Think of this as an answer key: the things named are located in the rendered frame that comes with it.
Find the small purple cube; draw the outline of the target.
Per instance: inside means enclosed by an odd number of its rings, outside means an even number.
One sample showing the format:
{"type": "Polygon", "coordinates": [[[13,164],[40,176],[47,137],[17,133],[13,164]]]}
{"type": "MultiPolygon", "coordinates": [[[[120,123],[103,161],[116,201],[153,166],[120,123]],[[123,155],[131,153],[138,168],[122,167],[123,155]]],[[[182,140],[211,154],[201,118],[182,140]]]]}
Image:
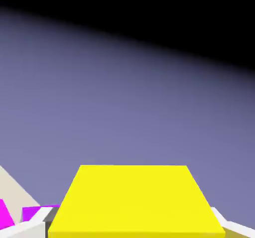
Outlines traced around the small purple cube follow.
{"type": "Polygon", "coordinates": [[[54,208],[60,205],[45,205],[45,206],[33,206],[33,207],[23,207],[21,211],[21,221],[29,221],[41,208],[54,208]]]}

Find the small magenta cube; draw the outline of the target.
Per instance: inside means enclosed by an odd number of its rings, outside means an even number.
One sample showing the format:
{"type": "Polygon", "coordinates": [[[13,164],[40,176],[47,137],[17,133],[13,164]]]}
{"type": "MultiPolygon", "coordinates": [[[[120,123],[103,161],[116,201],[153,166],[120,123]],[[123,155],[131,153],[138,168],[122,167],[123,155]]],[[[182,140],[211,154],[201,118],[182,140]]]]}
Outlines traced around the small magenta cube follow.
{"type": "Polygon", "coordinates": [[[0,199],[0,230],[14,226],[15,223],[3,201],[0,199]]]}

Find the small yellow cube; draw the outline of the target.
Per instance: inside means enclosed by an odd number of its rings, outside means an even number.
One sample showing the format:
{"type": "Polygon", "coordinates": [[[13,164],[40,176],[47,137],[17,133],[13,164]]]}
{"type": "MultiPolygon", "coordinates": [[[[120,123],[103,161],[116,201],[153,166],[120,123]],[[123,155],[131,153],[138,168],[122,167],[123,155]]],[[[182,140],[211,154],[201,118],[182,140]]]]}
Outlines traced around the small yellow cube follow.
{"type": "Polygon", "coordinates": [[[48,238],[225,238],[186,166],[82,165],[48,238]]]}

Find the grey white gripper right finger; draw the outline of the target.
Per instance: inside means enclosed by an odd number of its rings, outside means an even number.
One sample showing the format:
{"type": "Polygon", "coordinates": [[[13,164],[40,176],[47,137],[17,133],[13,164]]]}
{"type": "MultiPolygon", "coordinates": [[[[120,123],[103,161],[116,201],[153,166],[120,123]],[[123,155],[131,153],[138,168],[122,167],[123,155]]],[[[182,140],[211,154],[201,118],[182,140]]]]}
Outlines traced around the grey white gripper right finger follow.
{"type": "Polygon", "coordinates": [[[255,238],[255,230],[235,222],[227,221],[215,208],[211,208],[220,225],[226,232],[226,238],[255,238]]]}

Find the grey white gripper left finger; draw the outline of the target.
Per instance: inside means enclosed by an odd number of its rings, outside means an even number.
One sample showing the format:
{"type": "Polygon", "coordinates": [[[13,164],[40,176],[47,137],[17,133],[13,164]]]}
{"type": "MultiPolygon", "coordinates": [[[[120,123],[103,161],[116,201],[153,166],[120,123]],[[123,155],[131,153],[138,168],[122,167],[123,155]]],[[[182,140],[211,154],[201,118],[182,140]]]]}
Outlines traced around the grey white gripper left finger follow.
{"type": "Polygon", "coordinates": [[[59,207],[42,207],[26,222],[0,231],[0,238],[48,238],[48,230],[59,207]]]}

